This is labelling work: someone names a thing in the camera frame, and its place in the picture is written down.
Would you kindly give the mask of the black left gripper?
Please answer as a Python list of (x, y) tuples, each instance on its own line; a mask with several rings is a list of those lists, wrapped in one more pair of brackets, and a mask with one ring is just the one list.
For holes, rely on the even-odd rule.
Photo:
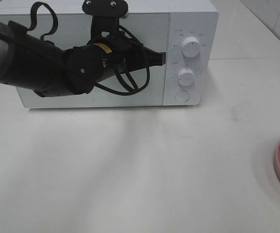
[(100, 36), (87, 44), (99, 48), (101, 60), (107, 65), (116, 66), (120, 72), (123, 68), (132, 72), (166, 63), (166, 52), (153, 51), (126, 36)]

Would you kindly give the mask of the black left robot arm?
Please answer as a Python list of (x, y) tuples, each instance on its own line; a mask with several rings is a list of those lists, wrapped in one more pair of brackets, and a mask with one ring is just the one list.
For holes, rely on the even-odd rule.
[(0, 22), (0, 84), (32, 90), (42, 98), (89, 94), (94, 88), (119, 96), (137, 94), (144, 87), (131, 72), (162, 66), (165, 57), (124, 29), (118, 44), (105, 38), (61, 50), (16, 22)]

